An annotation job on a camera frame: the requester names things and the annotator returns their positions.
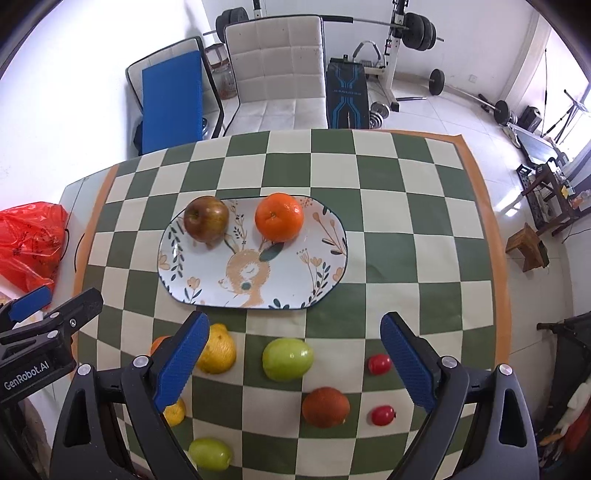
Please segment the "red cherry tomato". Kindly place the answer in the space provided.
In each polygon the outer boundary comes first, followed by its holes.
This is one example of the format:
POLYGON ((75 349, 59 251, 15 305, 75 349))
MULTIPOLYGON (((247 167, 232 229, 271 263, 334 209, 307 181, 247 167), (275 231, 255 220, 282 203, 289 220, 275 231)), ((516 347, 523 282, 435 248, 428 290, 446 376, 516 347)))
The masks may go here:
POLYGON ((368 370, 374 376, 388 373, 393 368, 393 362, 387 354, 376 354, 368 360, 368 370))
POLYGON ((374 408, 370 413, 370 422, 379 427, 390 425, 396 419, 396 410, 391 405, 374 408))

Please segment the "green apple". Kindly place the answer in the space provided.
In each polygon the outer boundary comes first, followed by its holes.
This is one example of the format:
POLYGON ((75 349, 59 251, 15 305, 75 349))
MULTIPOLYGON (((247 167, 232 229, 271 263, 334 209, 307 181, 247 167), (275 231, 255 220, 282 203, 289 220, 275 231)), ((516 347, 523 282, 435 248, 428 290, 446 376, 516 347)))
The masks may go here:
POLYGON ((263 350, 266 377, 280 383, 301 379, 314 361, 314 349, 297 338, 278 338, 263 350))
POLYGON ((193 440, 188 454, 198 469, 209 471, 226 470, 232 459, 232 450, 223 441, 204 437, 193 440))

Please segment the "floral oval ceramic plate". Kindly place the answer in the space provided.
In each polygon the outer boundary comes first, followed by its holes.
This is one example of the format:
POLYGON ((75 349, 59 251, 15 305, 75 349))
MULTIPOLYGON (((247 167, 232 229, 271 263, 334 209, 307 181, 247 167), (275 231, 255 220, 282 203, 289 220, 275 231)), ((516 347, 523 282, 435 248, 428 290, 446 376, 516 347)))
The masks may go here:
POLYGON ((209 247, 190 237, 178 214, 164 229, 157 272, 184 304, 242 309, 305 309, 341 281, 348 265, 346 231, 338 215, 310 196, 300 234, 287 243, 263 238, 254 223, 259 197, 228 199, 225 238, 209 247))

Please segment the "blue padded chair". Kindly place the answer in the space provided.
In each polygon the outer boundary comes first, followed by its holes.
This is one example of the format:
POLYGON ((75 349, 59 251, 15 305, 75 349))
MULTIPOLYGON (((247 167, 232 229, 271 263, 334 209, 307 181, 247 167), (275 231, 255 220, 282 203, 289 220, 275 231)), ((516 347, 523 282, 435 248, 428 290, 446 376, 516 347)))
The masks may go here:
POLYGON ((125 75, 141 112, 133 138, 140 155, 221 135, 221 96, 200 38, 157 50, 125 75))

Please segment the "reddish brown round fruit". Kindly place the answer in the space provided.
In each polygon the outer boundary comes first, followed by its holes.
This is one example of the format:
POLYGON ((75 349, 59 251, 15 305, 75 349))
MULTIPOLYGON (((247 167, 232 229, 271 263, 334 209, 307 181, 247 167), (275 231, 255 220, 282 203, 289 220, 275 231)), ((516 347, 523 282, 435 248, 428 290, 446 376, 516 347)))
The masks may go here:
POLYGON ((328 429, 346 422, 351 404, 341 391, 332 387, 315 389, 304 398, 301 414, 305 422, 321 429, 328 429))

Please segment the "small yellow lemon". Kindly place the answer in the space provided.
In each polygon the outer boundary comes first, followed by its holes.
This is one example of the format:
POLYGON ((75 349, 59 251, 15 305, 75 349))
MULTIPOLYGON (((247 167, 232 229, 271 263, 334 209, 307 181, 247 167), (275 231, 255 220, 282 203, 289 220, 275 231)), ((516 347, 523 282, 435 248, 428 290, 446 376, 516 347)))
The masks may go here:
POLYGON ((170 427, 175 427, 184 421, 186 407, 184 401, 179 398, 174 404, 168 405, 163 410, 163 416, 170 427))

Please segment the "dark wooden side table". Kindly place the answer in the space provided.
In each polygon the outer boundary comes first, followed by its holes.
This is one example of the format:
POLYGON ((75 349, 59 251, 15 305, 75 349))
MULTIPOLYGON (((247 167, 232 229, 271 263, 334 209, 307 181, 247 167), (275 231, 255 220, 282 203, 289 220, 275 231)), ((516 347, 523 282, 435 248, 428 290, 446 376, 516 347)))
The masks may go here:
POLYGON ((570 184, 550 162, 533 167, 520 165, 516 173, 539 236, 550 233, 555 237, 583 216, 570 193, 570 184))

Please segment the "green checkered tablecloth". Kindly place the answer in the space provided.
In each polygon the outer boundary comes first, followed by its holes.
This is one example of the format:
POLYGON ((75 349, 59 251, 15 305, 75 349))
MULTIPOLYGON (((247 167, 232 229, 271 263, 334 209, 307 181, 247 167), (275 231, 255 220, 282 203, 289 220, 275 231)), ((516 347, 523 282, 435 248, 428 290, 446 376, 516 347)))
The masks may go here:
POLYGON ((192 199, 310 196, 338 215, 348 241, 341 281, 305 309, 206 307, 235 342, 223 374, 195 371, 182 398, 182 446, 197 438, 232 450, 225 479, 384 479, 425 414, 395 371, 370 374, 384 350, 380 322, 396 311, 442 355, 475 368, 496 359, 493 265, 473 188, 456 147, 435 139, 371 131, 284 131, 190 143, 121 163, 101 209, 85 287, 101 291, 101 315, 79 333, 77 353, 98 369, 117 368, 174 334, 194 306, 165 290, 157 252, 167 224, 192 199), (276 382, 263 350, 297 338, 315 352, 301 379, 276 382), (301 405, 322 387, 339 390, 351 412, 321 429, 301 405), (370 422, 378 406, 396 419, 370 422))

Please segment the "dark red apple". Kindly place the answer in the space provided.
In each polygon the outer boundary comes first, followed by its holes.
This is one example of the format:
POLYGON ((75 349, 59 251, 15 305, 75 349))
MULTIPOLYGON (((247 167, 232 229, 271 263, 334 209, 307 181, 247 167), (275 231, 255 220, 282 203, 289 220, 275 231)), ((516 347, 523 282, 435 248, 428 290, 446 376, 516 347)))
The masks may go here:
POLYGON ((184 209, 183 224, 190 237, 200 243, 215 244, 228 228, 229 209, 214 196, 193 199, 184 209))

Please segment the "small wooden stool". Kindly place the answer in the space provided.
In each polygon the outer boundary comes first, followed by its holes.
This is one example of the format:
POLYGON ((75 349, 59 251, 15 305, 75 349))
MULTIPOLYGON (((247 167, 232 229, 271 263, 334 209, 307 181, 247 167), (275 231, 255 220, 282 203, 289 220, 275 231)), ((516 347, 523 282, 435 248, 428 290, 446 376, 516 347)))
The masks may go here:
POLYGON ((522 229, 507 240, 505 253, 512 257, 515 251, 518 251, 522 256, 523 272, 549 266, 548 250, 528 223, 525 223, 522 229))

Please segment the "barbell on floor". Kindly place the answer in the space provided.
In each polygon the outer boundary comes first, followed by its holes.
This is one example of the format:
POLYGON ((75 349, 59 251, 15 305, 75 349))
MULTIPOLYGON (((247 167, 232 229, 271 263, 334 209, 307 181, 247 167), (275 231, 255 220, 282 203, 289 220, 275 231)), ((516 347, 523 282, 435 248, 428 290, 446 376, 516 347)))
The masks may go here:
POLYGON ((459 94, 466 97, 474 102, 477 102, 481 107, 493 114, 495 121, 499 125, 508 125, 512 123, 512 112, 509 105, 504 100, 498 100, 496 103, 491 103, 481 96, 473 95, 460 88, 457 88, 449 84, 446 80, 445 73, 440 69, 434 69, 429 77, 428 89, 432 96, 439 96, 444 91, 451 91, 452 93, 459 94))

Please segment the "red plastic bag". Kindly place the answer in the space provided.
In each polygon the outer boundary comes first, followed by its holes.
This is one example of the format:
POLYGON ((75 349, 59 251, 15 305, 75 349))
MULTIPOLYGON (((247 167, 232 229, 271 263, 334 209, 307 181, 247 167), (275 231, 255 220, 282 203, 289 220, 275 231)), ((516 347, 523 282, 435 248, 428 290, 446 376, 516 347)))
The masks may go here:
POLYGON ((66 243, 68 214, 59 204, 33 202, 0 213, 1 275, 23 292, 54 291, 66 243))

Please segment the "bright orange mandarin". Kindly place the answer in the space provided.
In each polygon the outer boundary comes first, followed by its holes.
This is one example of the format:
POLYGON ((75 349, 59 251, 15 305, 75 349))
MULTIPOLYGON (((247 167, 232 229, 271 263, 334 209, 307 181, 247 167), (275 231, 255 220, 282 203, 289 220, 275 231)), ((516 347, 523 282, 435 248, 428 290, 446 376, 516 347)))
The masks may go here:
POLYGON ((296 198, 286 193, 273 193, 256 207, 254 221, 259 233, 272 242, 288 242, 304 226, 304 211, 296 198))

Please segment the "large yellow lemon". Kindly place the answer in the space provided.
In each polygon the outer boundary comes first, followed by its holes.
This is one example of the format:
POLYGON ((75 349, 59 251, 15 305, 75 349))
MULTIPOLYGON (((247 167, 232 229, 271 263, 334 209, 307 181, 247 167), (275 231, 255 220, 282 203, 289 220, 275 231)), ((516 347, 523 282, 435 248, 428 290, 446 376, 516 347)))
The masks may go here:
POLYGON ((197 360, 197 369, 205 374, 223 374, 235 365, 235 361, 235 342, 228 328, 221 323, 212 324, 204 350, 197 360))

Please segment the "black blue weight bench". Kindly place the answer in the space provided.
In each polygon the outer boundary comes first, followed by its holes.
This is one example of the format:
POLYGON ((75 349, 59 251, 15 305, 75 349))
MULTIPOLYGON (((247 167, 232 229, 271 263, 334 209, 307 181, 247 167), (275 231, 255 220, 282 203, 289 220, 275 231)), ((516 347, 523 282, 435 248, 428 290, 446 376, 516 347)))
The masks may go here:
POLYGON ((370 106, 363 65, 332 58, 325 81, 329 128, 369 129, 370 106))

